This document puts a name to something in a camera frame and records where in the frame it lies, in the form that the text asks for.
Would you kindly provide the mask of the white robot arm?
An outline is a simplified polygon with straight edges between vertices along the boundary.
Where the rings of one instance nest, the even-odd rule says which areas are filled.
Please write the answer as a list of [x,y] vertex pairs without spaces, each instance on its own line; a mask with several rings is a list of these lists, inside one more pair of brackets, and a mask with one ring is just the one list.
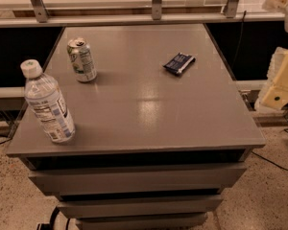
[[[265,0],[262,8],[283,12],[284,29],[288,33],[288,0]],[[258,101],[260,105],[277,110],[288,104],[288,49],[277,47],[272,54],[267,81],[259,92]]]

